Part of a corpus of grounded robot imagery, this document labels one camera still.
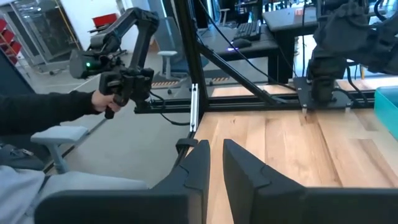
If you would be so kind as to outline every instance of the teal box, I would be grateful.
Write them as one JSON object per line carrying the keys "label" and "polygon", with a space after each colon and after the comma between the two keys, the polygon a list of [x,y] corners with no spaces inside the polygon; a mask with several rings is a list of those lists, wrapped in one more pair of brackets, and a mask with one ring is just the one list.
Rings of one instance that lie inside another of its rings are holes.
{"label": "teal box", "polygon": [[398,139],[398,86],[376,89],[374,113],[390,133]]}

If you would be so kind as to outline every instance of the black cable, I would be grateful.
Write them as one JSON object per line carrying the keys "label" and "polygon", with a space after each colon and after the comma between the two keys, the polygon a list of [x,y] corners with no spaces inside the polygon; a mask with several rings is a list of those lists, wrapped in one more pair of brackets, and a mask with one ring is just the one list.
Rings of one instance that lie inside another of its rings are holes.
{"label": "black cable", "polygon": [[202,45],[205,45],[205,43],[203,43],[203,40],[201,39],[201,36],[199,36],[198,34],[197,34],[197,39],[199,39],[199,41],[200,41],[200,43],[201,43]]}
{"label": "black cable", "polygon": [[209,28],[209,27],[207,27],[207,28],[206,28],[206,30],[205,30],[203,33],[201,33],[201,34],[200,34],[200,36],[201,36],[201,37],[203,37],[203,35],[205,35],[205,34],[206,34],[206,32],[207,32],[207,31],[209,31],[209,30],[210,30],[210,28]]}
{"label": "black cable", "polygon": [[[304,29],[304,17],[305,17],[305,8],[307,6],[307,0],[304,0],[304,7],[303,7],[303,17],[301,23],[301,29]],[[304,35],[301,36],[303,41],[303,70],[301,72],[301,77],[304,77],[304,70],[305,70],[305,44],[304,44]]]}
{"label": "black cable", "polygon": [[340,91],[344,93],[352,102],[356,103],[357,105],[361,105],[361,103],[358,102],[358,100],[353,97],[350,93],[348,93],[346,90],[343,90],[341,88],[334,88],[333,91]]}
{"label": "black cable", "polygon": [[[153,93],[152,91],[150,91],[149,93],[150,93],[152,96],[154,96],[154,97],[160,99],[160,100],[163,102],[162,110],[164,110],[165,107],[166,107],[166,101],[165,101],[161,96],[156,95],[156,94]],[[187,122],[187,123],[180,123],[180,122],[172,121],[172,120],[166,118],[166,116],[164,116],[163,113],[160,113],[160,115],[162,115],[162,117],[163,117],[164,119],[166,119],[168,122],[170,122],[172,125],[177,125],[177,126],[189,126],[189,125],[190,125],[189,122]]]}
{"label": "black cable", "polygon": [[279,45],[278,43],[277,43],[277,45],[278,45],[278,49],[279,49],[280,52],[282,53],[282,56],[283,56],[283,58],[284,58],[286,64],[287,64],[287,65],[289,66],[289,68],[293,71],[294,77],[297,78],[298,76],[297,76],[297,73],[296,73],[295,64],[293,63],[293,66],[292,66],[292,65],[289,63],[289,61],[287,60],[287,58],[286,58],[286,56],[285,56],[285,54],[284,54],[284,51],[281,49],[281,47],[280,47],[280,45]]}
{"label": "black cable", "polygon": [[374,13],[375,13],[375,15],[377,16],[377,18],[380,19],[380,21],[385,21],[387,18],[386,18],[385,16],[383,16],[382,14],[380,14],[380,12],[379,12],[379,5],[380,5],[380,3],[381,3],[382,1],[383,1],[383,0],[377,0],[376,3],[375,3],[375,5],[374,5],[373,10],[374,10]]}
{"label": "black cable", "polygon": [[264,72],[261,71],[259,68],[257,68],[255,65],[253,65],[253,63],[251,63],[251,62],[249,61],[249,59],[246,58],[246,56],[244,56],[244,55],[243,55],[243,54],[242,54],[242,53],[241,53],[229,40],[228,40],[228,38],[222,33],[222,31],[216,26],[214,20],[213,20],[213,19],[211,18],[211,16],[209,15],[209,13],[208,13],[206,7],[203,5],[203,3],[202,3],[201,1],[199,1],[199,3],[200,3],[202,9],[204,10],[204,12],[205,12],[205,14],[206,14],[206,17],[210,20],[211,24],[215,27],[215,29],[217,30],[217,32],[224,38],[225,41],[227,41],[227,43],[229,43],[229,46],[230,46],[231,48],[233,48],[234,51],[235,51],[236,53],[238,53],[238,54],[242,57],[242,59],[244,59],[248,64],[250,64],[250,66],[252,66],[252,67],[253,67],[254,69],[256,69],[258,72],[260,72],[261,74],[265,75],[265,76],[268,78],[268,80],[271,80],[272,82],[276,83],[277,85],[280,85],[280,86],[283,86],[283,87],[285,87],[285,88],[288,88],[288,89],[290,89],[290,90],[295,91],[295,88],[294,88],[294,87],[291,87],[291,86],[289,86],[289,85],[286,85],[286,84],[277,82],[275,79],[273,79],[272,77],[270,77],[268,74],[264,73]]}
{"label": "black cable", "polygon": [[368,105],[368,99],[366,98],[365,94],[363,94],[363,92],[361,90],[359,90],[358,87],[356,87],[356,85],[354,85],[353,80],[351,79],[351,69],[349,68],[349,66],[347,66],[347,79],[348,79],[348,83],[362,96],[363,101],[365,102],[365,104],[363,106],[367,106]]}
{"label": "black cable", "polygon": [[355,65],[355,73],[354,73],[354,79],[356,80],[356,71],[358,70],[358,65]]}

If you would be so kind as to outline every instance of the concrete floor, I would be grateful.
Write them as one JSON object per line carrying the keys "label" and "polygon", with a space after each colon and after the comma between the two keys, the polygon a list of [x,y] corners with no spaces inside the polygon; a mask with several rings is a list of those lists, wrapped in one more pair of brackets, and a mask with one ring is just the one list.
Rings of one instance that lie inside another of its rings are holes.
{"label": "concrete floor", "polygon": [[[312,37],[305,38],[306,61],[311,56],[315,46]],[[301,76],[302,42],[298,44],[299,55],[295,59],[295,70]],[[124,57],[128,62],[130,55]],[[146,67],[156,72],[160,71],[162,59],[154,52],[148,53]],[[250,61],[261,70],[267,72],[267,59],[256,58]],[[247,62],[241,60],[230,62],[235,69],[245,77],[252,80],[266,78],[255,71]],[[210,63],[205,70],[218,69]],[[31,83],[39,93],[56,91],[67,93],[77,89],[79,91],[93,91],[98,87],[98,77],[91,80],[75,80],[67,71],[55,76],[30,74]],[[170,96],[166,90],[154,90],[164,98]],[[190,98],[188,91],[183,91],[177,97]],[[93,129],[99,123],[89,137],[66,156],[71,170],[79,170],[99,175],[125,177],[129,179],[142,179],[153,186],[162,180],[171,170],[177,152],[175,143],[179,138],[185,138],[188,127],[173,126],[159,114],[134,114],[134,102],[130,101],[112,120],[104,121],[103,114],[98,116],[84,116],[74,122],[63,125],[85,126]],[[170,119],[187,122],[189,114],[167,114]]]}

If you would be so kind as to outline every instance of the human hand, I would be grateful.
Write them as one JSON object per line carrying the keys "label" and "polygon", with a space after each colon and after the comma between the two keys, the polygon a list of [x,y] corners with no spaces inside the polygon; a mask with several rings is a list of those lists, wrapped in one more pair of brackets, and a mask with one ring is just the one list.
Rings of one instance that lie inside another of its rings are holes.
{"label": "human hand", "polygon": [[120,106],[113,101],[114,95],[103,95],[99,90],[96,90],[91,97],[91,103],[93,104],[94,110],[98,112],[104,112],[106,107],[110,107],[114,112],[120,110]]}

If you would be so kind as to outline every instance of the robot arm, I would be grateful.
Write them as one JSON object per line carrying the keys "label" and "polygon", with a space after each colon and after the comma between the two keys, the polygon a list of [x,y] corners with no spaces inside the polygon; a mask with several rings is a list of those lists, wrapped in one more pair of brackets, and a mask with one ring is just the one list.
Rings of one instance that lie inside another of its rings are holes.
{"label": "robot arm", "polygon": [[398,14],[369,25],[368,11],[367,0],[317,2],[319,27],[313,35],[317,46],[307,69],[307,82],[312,84],[311,96],[317,104],[336,99],[335,80],[344,77],[347,59],[370,72],[398,75]]}
{"label": "robot arm", "polygon": [[[115,53],[120,48],[122,36],[133,26],[138,28],[138,38],[130,66],[126,68]],[[146,107],[154,71],[144,69],[150,38],[159,26],[156,12],[137,7],[128,9],[114,24],[94,35],[87,51],[74,50],[70,57],[70,74],[74,78],[87,78],[101,74],[99,91],[114,94],[114,102],[124,106],[131,99],[136,106]],[[105,118],[113,118],[106,109]]]}
{"label": "robot arm", "polygon": [[74,78],[87,78],[112,70],[116,64],[113,58],[121,45],[124,34],[133,26],[138,28],[138,38],[133,51],[130,68],[143,67],[150,38],[159,26],[156,12],[138,7],[127,11],[107,29],[91,37],[87,51],[74,50],[70,57],[70,73]]}
{"label": "robot arm", "polygon": [[360,63],[370,72],[398,75],[398,13],[368,25],[365,5],[349,1],[331,14],[318,17],[320,27],[313,36],[317,46],[336,57]]}

